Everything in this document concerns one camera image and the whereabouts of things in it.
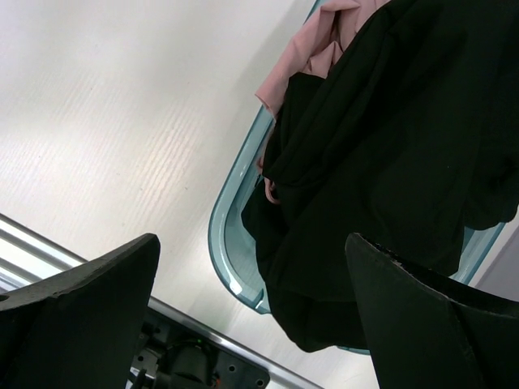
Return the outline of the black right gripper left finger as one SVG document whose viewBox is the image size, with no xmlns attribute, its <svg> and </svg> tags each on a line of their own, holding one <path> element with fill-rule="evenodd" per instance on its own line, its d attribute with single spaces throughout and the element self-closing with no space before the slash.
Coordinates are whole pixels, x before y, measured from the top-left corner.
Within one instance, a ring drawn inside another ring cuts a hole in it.
<svg viewBox="0 0 519 389">
<path fill-rule="evenodd" d="M 3 388 L 124 388 L 161 251 L 147 233 L 1 295 Z"/>
</svg>

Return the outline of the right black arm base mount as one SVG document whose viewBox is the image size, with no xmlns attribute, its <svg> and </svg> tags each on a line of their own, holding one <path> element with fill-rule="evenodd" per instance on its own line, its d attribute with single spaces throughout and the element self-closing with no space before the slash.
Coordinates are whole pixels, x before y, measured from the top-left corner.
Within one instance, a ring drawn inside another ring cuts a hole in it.
<svg viewBox="0 0 519 389">
<path fill-rule="evenodd" d="M 149 309 L 127 388 L 265 388 L 267 369 Z"/>
</svg>

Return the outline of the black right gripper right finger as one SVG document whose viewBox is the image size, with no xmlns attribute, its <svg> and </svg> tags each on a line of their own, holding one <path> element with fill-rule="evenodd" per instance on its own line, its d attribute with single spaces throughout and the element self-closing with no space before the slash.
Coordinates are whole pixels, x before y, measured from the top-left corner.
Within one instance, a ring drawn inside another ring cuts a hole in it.
<svg viewBox="0 0 519 389">
<path fill-rule="evenodd" d="M 345 256 L 381 388 L 516 388 L 518 304 L 348 236 Z"/>
</svg>

